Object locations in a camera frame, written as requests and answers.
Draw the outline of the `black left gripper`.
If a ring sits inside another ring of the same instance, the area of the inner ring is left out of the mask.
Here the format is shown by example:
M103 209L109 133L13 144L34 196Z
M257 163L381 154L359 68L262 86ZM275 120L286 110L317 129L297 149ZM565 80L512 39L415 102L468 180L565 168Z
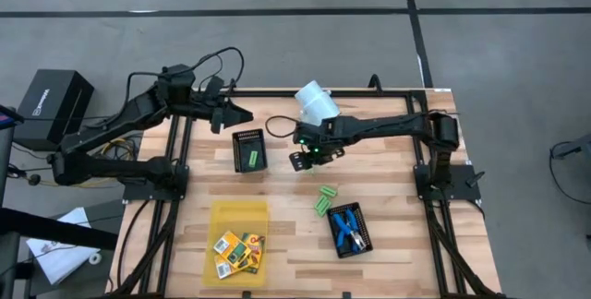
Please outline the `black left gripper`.
M221 98L214 106L211 115L211 132L219 134L225 126L225 117L229 115L228 126L237 126L252 121L253 113L231 99Z

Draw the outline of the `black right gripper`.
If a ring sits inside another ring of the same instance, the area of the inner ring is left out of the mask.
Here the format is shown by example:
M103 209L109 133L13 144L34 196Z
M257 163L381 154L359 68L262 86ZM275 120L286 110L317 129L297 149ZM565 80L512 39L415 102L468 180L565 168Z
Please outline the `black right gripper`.
M296 172L309 169L310 164L326 164L333 161L334 157L341 158L345 155L343 142L329 136L321 126L297 123L294 143L299 144L301 148L308 148L289 155Z

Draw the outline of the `blue-handled pliers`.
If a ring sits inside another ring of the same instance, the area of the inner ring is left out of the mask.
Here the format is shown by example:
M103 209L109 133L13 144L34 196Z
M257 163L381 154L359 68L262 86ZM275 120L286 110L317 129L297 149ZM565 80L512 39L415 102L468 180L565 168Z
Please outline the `blue-handled pliers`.
M344 237L347 234L349 234L348 226L339 213L334 213L332 215L332 219L339 229L339 233L337 234L336 247L340 248L344 244Z
M350 235L351 235L353 241L355 242L357 249L359 251L365 250L367 245L366 245L362 235L359 232L357 221L356 221L356 215L350 209L348 209L345 212L345 214L347 217L348 226L350 228Z

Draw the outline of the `black slotted plastic basket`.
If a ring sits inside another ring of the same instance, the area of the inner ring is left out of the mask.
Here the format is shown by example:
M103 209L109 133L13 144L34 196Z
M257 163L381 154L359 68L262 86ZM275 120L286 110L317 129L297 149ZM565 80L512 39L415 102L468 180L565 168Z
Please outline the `black slotted plastic basket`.
M357 221L359 232L362 235L362 237L367 245L365 250L359 251L356 247L355 242L353 241L353 239L350 235L350 228L348 226L347 217L345 214L345 212L348 209L353 211L354 214L356 215L356 221ZM332 215L334 213L339 213L342 216L342 218L346 222L346 224L348 226L348 230L349 230L349 234L347 234L344 237L344 244L340 248L336 247L336 240L337 240L337 234L339 233L339 229L332 219ZM326 216L327 216L327 220L328 220L328 223L329 223L329 226L331 229L332 241L334 243L335 251L336 251L338 258L353 257L353 256L364 254L364 253L367 253L367 252L370 252L373 250L373 244L371 243L371 239L370 239L369 232L368 232L368 227L366 225L362 209L361 209L358 202L349 203L349 204L345 204L342 206L330 208L327 210Z
M264 133L261 128L235 132L232 135L232 142L236 173L253 173L268 167ZM259 153L255 168L248 166L249 154L252 150Z

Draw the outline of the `yellow green crayon box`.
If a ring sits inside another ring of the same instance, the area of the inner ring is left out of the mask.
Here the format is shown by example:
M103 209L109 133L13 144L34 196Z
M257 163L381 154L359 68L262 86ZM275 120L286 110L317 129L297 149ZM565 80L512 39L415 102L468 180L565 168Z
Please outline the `yellow green crayon box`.
M251 250L252 263L246 268L246 272L257 274L262 261L266 237L254 233L243 233L242 241Z
M238 268L251 254L251 249L230 231L218 239L213 250L234 268Z
M232 264L223 259L220 255L214 256L214 264L217 276L220 280L226 279L238 272L237 268L234 268Z

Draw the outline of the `yellow translucent plastic bin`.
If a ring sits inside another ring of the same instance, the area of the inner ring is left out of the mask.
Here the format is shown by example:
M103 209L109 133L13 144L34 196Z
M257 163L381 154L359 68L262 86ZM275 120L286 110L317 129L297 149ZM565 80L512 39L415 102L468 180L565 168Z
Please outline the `yellow translucent plastic bin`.
M213 245L227 231L242 240L243 233L266 237L262 261L257 274L246 272L252 263L250 255L237 268L238 272L220 280L216 273ZM211 223L206 245L206 257L202 272L202 284L209 288L257 288L266 282L267 248L269 236L269 208L261 201L215 201L211 209Z

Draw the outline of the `black cardboard box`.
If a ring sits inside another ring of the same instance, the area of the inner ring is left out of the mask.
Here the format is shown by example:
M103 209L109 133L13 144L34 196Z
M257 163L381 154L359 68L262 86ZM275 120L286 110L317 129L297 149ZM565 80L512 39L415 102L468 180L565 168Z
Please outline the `black cardboard box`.
M80 129L94 87L76 70L38 69L18 107L25 123L14 141L33 151L53 151Z

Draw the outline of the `black stand beam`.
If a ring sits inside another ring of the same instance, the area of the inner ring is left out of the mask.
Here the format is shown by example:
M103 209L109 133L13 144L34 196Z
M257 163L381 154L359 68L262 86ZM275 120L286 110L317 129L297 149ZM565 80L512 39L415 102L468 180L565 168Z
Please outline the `black stand beam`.
M114 250L118 240L118 236L114 233L92 229L81 224L0 208L0 234L5 233L18 233L29 238L106 250Z

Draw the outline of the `white paper sheet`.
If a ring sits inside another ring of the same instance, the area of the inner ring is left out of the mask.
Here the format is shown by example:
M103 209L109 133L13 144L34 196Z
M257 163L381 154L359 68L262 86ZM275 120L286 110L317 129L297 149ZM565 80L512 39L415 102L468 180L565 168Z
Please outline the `white paper sheet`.
M31 238L26 241L34 259L51 285L56 285L101 249Z

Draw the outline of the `black aluminium table frame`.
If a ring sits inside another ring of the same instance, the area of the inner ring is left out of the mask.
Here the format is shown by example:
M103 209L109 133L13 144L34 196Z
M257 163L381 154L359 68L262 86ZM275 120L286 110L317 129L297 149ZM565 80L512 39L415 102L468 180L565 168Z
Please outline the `black aluminium table frame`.
M366 139L316 169L296 172L288 137L299 106L292 89L238 89L233 102L254 114L264 132L268 167L236 173L232 131L214 135L196 122L187 144L187 193L178 208L171 259L156 256L146 292L123 294L123 280L144 255L153 203L125 207L114 262L101 299L199 298L441 298L506 299L482 214L467 202L434 208L416 192L414 168L428 160L425 145L409 137ZM314 206L322 185L335 188L337 205L358 202L373 250L338 258L329 223ZM269 208L266 282L257 288L202 284L215 201L261 201Z

